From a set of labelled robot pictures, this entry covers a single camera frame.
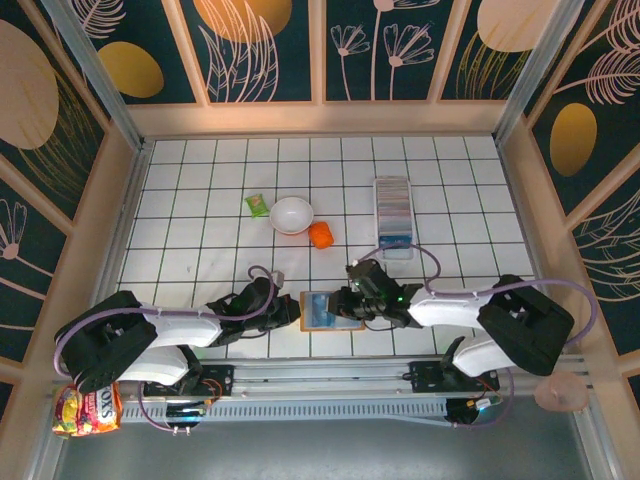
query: leaf illustration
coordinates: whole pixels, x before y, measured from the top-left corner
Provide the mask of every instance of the leaf illustration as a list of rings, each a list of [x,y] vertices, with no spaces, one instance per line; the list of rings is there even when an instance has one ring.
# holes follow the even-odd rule
[[[126,15],[124,0],[71,0],[71,5],[90,38],[109,38]]]

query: yellow circle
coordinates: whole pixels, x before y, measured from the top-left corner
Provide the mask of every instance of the yellow circle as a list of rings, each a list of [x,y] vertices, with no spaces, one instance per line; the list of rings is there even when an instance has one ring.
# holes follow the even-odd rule
[[[598,122],[589,107],[570,103],[564,107],[551,129],[551,164],[556,171],[571,177],[585,166],[596,145]]]
[[[133,43],[109,43],[98,51],[98,57],[122,93],[136,98],[149,98],[164,87],[158,62]]]
[[[22,30],[0,20],[0,138],[14,147],[41,147],[58,120],[56,74]]]
[[[194,0],[193,3],[211,30],[233,42],[249,43],[261,39],[260,32],[256,32],[249,21],[251,16],[255,16],[258,28],[262,17],[274,36],[291,18],[291,0],[246,0],[246,8],[245,0]]]
[[[478,9],[478,35],[487,47],[498,52],[532,50],[560,1],[482,0]],[[565,36],[577,18],[576,14]]]

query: flower illustration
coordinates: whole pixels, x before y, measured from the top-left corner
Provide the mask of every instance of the flower illustration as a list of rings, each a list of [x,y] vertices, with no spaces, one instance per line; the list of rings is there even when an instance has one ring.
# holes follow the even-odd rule
[[[347,84],[347,73],[344,67],[344,57],[364,53],[371,48],[371,44],[369,42],[365,42],[366,35],[362,31],[362,25],[358,25],[357,27],[349,25],[344,28],[344,31],[340,25],[331,27],[331,38],[333,39],[333,44],[338,50],[338,55],[340,55],[344,91],[347,94],[347,100],[351,100],[349,85]]]
[[[379,12],[390,12],[396,10],[408,10],[410,8],[430,7],[439,3],[440,0],[373,0],[373,5]]]
[[[11,211],[11,209],[9,208],[9,203],[4,198],[0,198],[0,265],[2,265],[3,260],[17,260],[18,262],[23,263],[27,267],[39,273],[42,273],[49,277],[53,277],[52,273],[49,273],[46,270],[20,257],[20,242],[23,239],[26,226],[27,207],[22,205],[20,202],[15,202],[13,204],[13,211]],[[12,288],[13,290],[21,292],[25,295],[37,298],[38,300],[45,299],[45,296],[43,294],[23,287],[22,285],[18,285],[17,283],[12,282],[6,278],[0,277],[0,284]],[[19,327],[15,325],[0,325],[0,327],[13,330],[33,329],[32,327]]]
[[[18,258],[20,240],[26,225],[27,207],[16,202],[13,205],[12,215],[7,201],[0,198],[0,258],[5,260]]]

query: stack of cards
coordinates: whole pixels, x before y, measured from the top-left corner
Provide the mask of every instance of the stack of cards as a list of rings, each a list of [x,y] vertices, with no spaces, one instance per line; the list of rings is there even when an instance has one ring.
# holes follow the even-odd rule
[[[407,244],[413,241],[413,208],[411,186],[407,177],[379,177],[374,181],[378,246]],[[384,260],[410,260],[408,247],[390,248],[382,253]]]

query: cable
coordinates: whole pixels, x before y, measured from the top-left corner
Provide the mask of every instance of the cable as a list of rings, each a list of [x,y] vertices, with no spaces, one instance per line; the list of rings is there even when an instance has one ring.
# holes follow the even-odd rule
[[[56,349],[53,353],[53,368],[55,368],[58,375],[61,375],[63,377],[70,376],[69,372],[65,372],[62,369],[62,366],[60,365],[60,356],[62,355],[62,350],[64,349],[69,339],[73,337],[76,333],[78,333],[81,329],[86,327],[87,325],[97,322],[98,320],[102,320],[103,318],[111,317],[113,315],[125,315],[125,314],[138,313],[143,315],[158,315],[158,316],[166,315],[168,317],[175,317],[175,316],[198,317],[198,318],[207,318],[211,320],[213,319],[227,320],[232,322],[243,322],[250,318],[262,315],[267,310],[267,308],[271,304],[271,301],[273,300],[273,295],[275,293],[275,283],[273,281],[273,276],[271,275],[271,272],[269,272],[266,268],[261,267],[260,265],[253,265],[249,267],[249,270],[247,273],[249,275],[249,278],[251,278],[251,280],[255,278],[252,273],[254,270],[260,270],[269,279],[269,295],[267,296],[267,300],[264,302],[264,305],[262,305],[258,310],[256,310],[253,313],[249,313],[247,315],[240,315],[238,317],[228,317],[225,315],[218,315],[215,313],[208,313],[203,311],[194,311],[194,310],[166,310],[165,311],[162,308],[113,308],[110,310],[105,310],[103,312],[94,313],[93,315],[90,315],[87,318],[80,320],[73,327],[71,327],[64,335],[62,335],[62,337],[60,337],[60,339],[56,343]]]
[[[434,297],[438,297],[438,298],[449,298],[449,299],[459,299],[459,300],[466,300],[466,299],[471,299],[471,298],[477,298],[480,296],[490,296],[490,295],[495,295],[497,293],[503,293],[503,292],[509,292],[511,290],[515,290],[517,288],[522,288],[522,287],[534,287],[534,286],[539,286],[539,285],[561,285],[561,286],[565,286],[565,287],[571,287],[574,288],[576,290],[578,290],[580,293],[582,293],[585,297],[587,297],[587,300],[589,300],[589,305],[591,307],[591,314],[589,316],[589,321],[587,322],[587,324],[584,326],[584,328],[582,330],[580,330],[577,334],[575,334],[572,338],[570,338],[569,340],[567,340],[567,343],[565,343],[566,347],[569,347],[571,345],[575,345],[576,343],[578,343],[580,340],[582,340],[593,328],[593,326],[596,323],[596,318],[598,316],[598,300],[596,299],[595,295],[590,292],[589,290],[587,290],[585,287],[583,287],[582,285],[579,285],[575,282],[571,282],[569,280],[560,280],[560,279],[540,279],[540,280],[526,280],[526,281],[522,281],[522,282],[517,282],[517,283],[511,283],[509,285],[504,285],[501,287],[496,287],[496,288],[489,288],[487,290],[481,290],[481,291],[473,291],[473,292],[439,292],[436,291],[434,289],[431,288],[431,282],[433,282],[435,279],[440,277],[440,274],[442,273],[442,265],[440,264],[440,261],[437,259],[437,257],[431,253],[429,250],[427,250],[426,248],[423,248],[419,245],[414,245],[412,243],[404,243],[404,244],[395,244],[395,245],[385,245],[382,247],[378,247],[372,251],[370,251],[369,253],[367,253],[364,257],[362,257],[360,260],[358,260],[359,262],[366,260],[367,258],[375,255],[376,253],[382,251],[382,250],[386,250],[388,248],[397,248],[397,247],[410,247],[410,248],[414,248],[424,254],[426,254],[427,256],[429,256],[429,258],[431,258],[433,260],[433,262],[436,265],[436,273],[434,275],[432,275],[431,277],[425,277],[425,289],[427,290],[427,292],[431,295],[433,295]]]

